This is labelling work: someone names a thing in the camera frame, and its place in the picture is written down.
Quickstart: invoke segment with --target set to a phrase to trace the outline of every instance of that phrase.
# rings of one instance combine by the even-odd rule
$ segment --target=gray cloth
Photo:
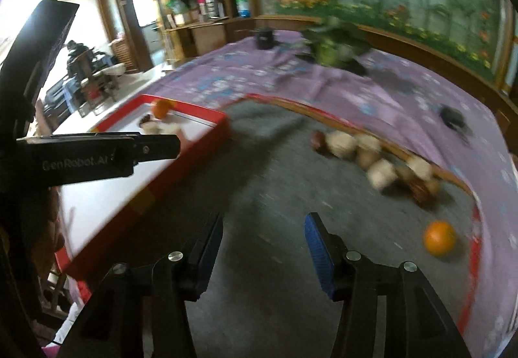
[[[106,257],[145,265],[181,250],[211,212],[225,214],[223,242],[208,290],[187,303],[202,357],[329,356],[341,303],[322,292],[304,238],[304,218],[319,212],[328,230],[374,262],[418,264],[456,319],[467,291],[468,256],[428,255],[423,231],[434,219],[462,238],[471,228],[472,198],[445,184],[437,208],[407,195],[383,196],[354,162],[309,146],[320,123],[272,105],[246,101],[227,111],[232,140],[173,188]]]

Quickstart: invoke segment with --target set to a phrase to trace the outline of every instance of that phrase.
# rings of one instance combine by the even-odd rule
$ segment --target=black object
[[[464,115],[462,115],[462,112],[456,110],[455,108],[442,105],[441,110],[439,111],[439,115],[442,122],[452,130],[457,130],[457,128],[463,129],[466,126]]]
[[[255,46],[261,51],[275,47],[274,31],[271,28],[259,28],[254,30]]]
[[[128,177],[139,162],[175,159],[180,140],[174,134],[87,133],[19,139],[6,160],[16,176],[0,188],[42,189],[96,179]]]
[[[142,298],[151,297],[153,356],[195,358],[185,301],[207,289],[223,236],[223,217],[209,218],[181,251],[154,265],[115,265],[68,333],[58,358],[142,356]]]
[[[466,121],[464,120],[464,115],[462,112],[455,108],[441,105],[439,116],[441,117],[444,125],[455,131],[464,142],[464,144],[469,144],[469,140],[466,135],[469,131],[469,128],[466,124]]]
[[[306,240],[322,290],[343,301],[332,358],[371,358],[377,297],[387,297],[385,358],[469,358],[455,323],[412,262],[378,265],[327,232],[318,213],[305,222]]]

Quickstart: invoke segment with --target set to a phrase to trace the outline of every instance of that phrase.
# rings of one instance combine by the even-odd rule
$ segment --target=white wall
[[[104,32],[103,23],[101,22],[99,11],[95,0],[60,0],[68,1],[70,3],[79,4],[79,9],[76,13],[76,18],[72,23],[70,32],[66,41],[71,39],[76,42],[81,42],[89,48],[96,48],[100,51],[109,52],[108,40]],[[55,65],[50,71],[47,81],[45,82],[40,97],[45,96],[45,92],[53,84],[57,83],[66,74],[66,60],[68,57],[68,50],[62,48]]]

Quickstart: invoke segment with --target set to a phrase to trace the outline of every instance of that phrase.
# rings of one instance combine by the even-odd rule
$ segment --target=red tray
[[[107,116],[91,131],[137,131],[138,120],[156,96],[141,95]],[[133,227],[151,205],[180,183],[230,137],[225,113],[175,101],[173,118],[182,122],[188,148],[175,160],[144,162],[126,179],[74,184],[62,187],[61,222],[65,247],[56,253],[62,272],[84,280],[110,247]]]

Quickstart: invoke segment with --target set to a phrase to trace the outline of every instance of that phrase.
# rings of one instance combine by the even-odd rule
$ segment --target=table
[[[360,61],[367,77],[295,58],[298,32],[276,31],[280,45],[257,51],[252,38],[206,54],[154,83],[147,93],[221,108],[258,93],[324,110],[414,151],[462,179],[475,195],[480,269],[465,339],[472,355],[496,350],[516,315],[518,196],[515,169],[495,117],[468,93],[417,64],[380,51]],[[474,136],[470,146],[438,119],[437,106],[460,109]]]

